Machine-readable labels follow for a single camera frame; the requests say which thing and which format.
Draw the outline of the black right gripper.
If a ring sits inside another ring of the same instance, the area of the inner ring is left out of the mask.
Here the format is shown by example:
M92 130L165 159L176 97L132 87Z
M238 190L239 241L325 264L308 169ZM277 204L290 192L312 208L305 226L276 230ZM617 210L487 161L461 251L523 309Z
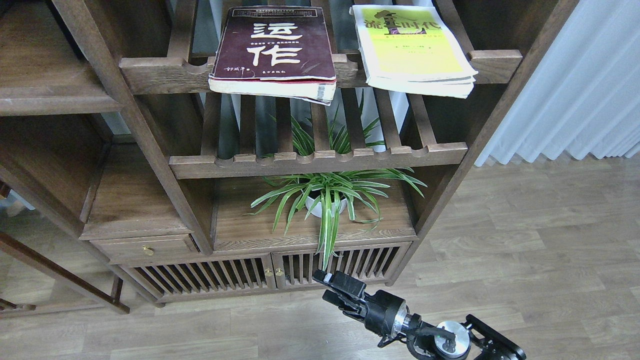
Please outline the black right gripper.
M335 305L345 316L355 319L384 341L406 337L403 326L409 308L406 300L390 292L365 292L366 283L342 271L330 273L322 269L313 272L313 280L332 290L326 290L322 300Z

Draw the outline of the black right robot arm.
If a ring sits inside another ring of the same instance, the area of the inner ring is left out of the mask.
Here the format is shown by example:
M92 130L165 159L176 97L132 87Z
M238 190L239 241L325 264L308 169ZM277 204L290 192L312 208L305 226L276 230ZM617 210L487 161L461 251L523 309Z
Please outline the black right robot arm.
M432 325L420 314L410 314L404 298L383 290L367 294L366 283L342 271L316 269L312 277L329 287L322 297L325 301L381 337L378 347L400 341L419 360L466 360L471 345L480 349L478 360L527 358L521 347L471 314L465 322Z

